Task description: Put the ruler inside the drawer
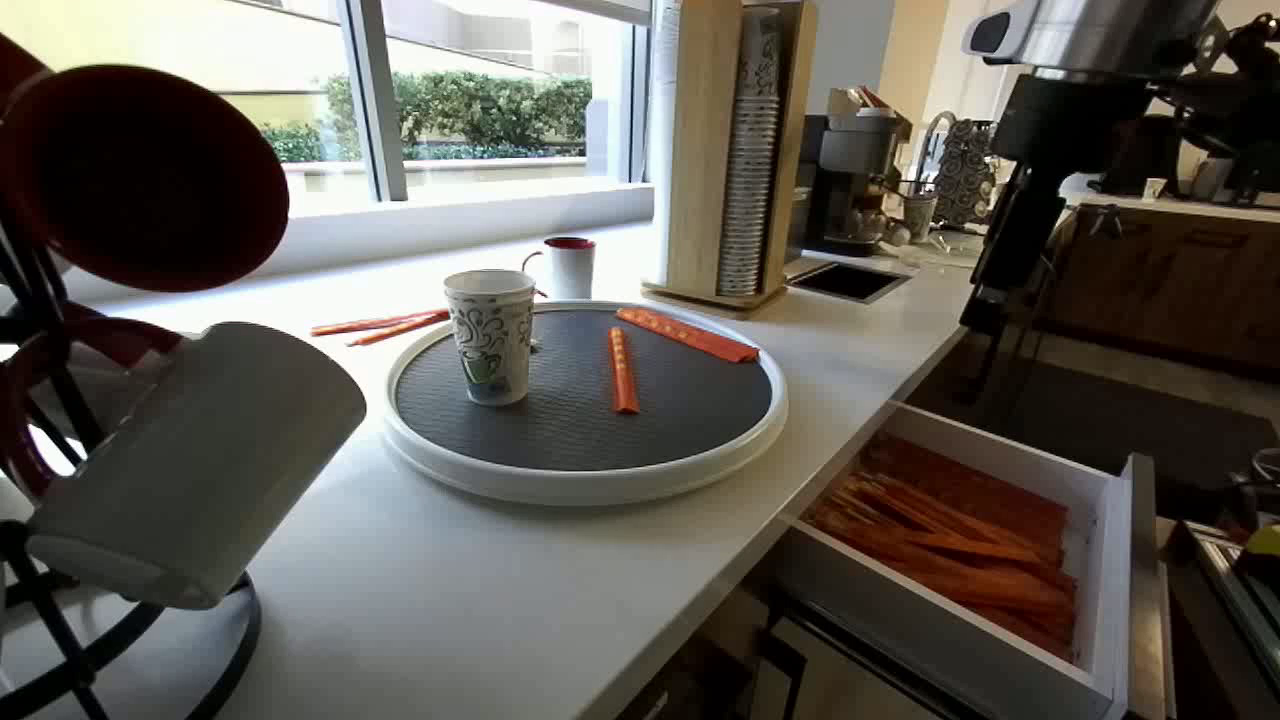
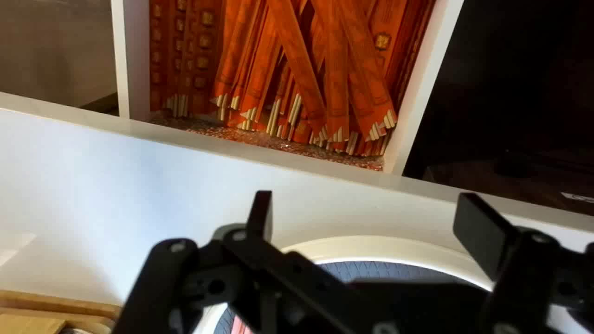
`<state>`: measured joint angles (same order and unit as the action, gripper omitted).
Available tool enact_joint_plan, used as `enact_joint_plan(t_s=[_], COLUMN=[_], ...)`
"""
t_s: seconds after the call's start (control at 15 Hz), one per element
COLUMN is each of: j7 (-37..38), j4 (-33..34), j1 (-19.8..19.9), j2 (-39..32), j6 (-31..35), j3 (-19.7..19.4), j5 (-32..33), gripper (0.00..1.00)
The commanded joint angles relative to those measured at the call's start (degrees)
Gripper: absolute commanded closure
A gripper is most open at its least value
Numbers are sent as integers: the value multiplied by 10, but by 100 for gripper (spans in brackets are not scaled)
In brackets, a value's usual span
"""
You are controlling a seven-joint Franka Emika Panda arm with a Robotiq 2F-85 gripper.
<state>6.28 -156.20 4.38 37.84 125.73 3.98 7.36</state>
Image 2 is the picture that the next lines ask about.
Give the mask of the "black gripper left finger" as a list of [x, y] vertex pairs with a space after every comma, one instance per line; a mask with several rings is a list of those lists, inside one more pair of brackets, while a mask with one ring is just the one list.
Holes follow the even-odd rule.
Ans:
[[157, 243], [116, 321], [112, 334], [194, 334], [207, 298], [207, 272], [216, 270], [214, 296], [227, 287], [225, 269], [237, 259], [225, 254], [224, 239], [238, 235], [272, 237], [274, 193], [263, 189], [255, 194], [246, 222], [220, 226], [212, 239], [199, 246], [190, 237], [173, 237]]

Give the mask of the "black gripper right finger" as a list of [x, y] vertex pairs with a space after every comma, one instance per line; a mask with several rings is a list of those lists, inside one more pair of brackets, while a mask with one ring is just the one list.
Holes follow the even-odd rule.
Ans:
[[561, 334], [550, 306], [594, 332], [594, 244], [584, 252], [554, 235], [515, 226], [476, 193], [461, 193], [454, 233], [495, 282], [482, 311], [483, 334]]

